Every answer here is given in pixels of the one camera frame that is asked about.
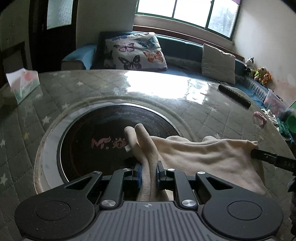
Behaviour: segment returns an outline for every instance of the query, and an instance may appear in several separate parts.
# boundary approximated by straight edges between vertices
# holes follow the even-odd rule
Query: sofa
[[[105,39],[134,33],[140,32],[100,32],[97,44],[87,44],[67,55],[62,60],[61,69],[103,69]],[[220,83],[201,74],[202,45],[160,34],[156,37],[168,65],[165,71],[160,72]],[[235,60],[235,79],[236,83],[229,85],[242,90],[260,108],[264,108],[268,89],[246,76],[245,64],[238,59]]]

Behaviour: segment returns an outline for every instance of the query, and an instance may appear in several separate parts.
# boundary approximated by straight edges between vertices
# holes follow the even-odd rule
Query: black circular pad
[[[44,220],[59,220],[69,212],[69,205],[61,201],[44,202],[36,208],[36,215]]]
[[[262,214],[262,209],[259,205],[248,201],[233,202],[227,209],[231,216],[240,220],[253,220]]]
[[[140,106],[112,105],[92,110],[73,123],[60,143],[61,165],[67,179],[94,170],[112,175],[117,169],[132,168],[136,160],[124,148],[127,140],[123,130],[138,123],[150,136],[179,135],[166,119]]]
[[[274,235],[283,213],[270,198],[238,188],[223,190],[203,207],[202,216],[216,232],[235,240],[260,240]]]

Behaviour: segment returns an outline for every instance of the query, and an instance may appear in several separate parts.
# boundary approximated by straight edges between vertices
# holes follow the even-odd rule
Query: butterfly pillow
[[[155,33],[131,34],[106,39],[116,69],[166,69],[167,64]]]
[[[104,69],[115,69],[116,66],[113,64],[112,60],[112,52],[113,50],[109,51],[107,49],[107,46],[105,46],[105,50],[104,50]]]

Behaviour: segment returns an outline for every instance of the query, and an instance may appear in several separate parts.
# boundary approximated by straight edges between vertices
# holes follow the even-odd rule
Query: fleece towel
[[[237,186],[270,197],[264,186],[262,162],[251,158],[257,141],[205,137],[202,142],[171,136],[149,136],[142,124],[126,127],[125,136],[133,155],[142,164],[142,187],[138,201],[167,199],[158,193],[156,167],[160,160],[165,169],[175,168],[194,176],[198,171],[210,173]]]

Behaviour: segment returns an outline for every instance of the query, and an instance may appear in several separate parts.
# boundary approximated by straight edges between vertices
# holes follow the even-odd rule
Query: window frame
[[[231,35],[230,35],[230,37],[227,37],[226,35],[223,35],[221,33],[218,33],[216,31],[208,28],[215,0],[211,1],[211,7],[210,7],[209,15],[207,17],[207,23],[206,23],[205,27],[196,25],[194,23],[186,22],[186,21],[183,21],[183,20],[175,19],[174,15],[175,15],[175,10],[176,10],[176,5],[177,5],[178,0],[175,0],[175,5],[174,5],[172,17],[166,17],[166,16],[151,14],[151,13],[138,12],[139,1],[140,0],[137,0],[136,11],[135,11],[135,14],[137,14],[137,15],[146,15],[146,16],[151,16],[151,17],[159,17],[159,18],[169,19],[169,20],[173,20],[173,21],[176,21],[176,22],[180,22],[180,23],[185,23],[185,24],[191,25],[193,27],[201,28],[201,29],[204,29],[204,30],[209,31],[211,33],[214,33],[216,35],[219,35],[219,36],[221,36],[221,37],[223,37],[223,38],[225,38],[225,39],[227,39],[229,41],[232,41],[232,38],[233,38],[233,35],[234,35],[234,32],[235,32],[235,28],[236,28],[236,25],[237,25],[237,19],[238,19],[239,11],[240,11],[240,8],[241,8],[241,5],[238,5],[237,15],[235,17],[235,21],[234,21],[234,24],[233,24],[233,29],[232,29]]]

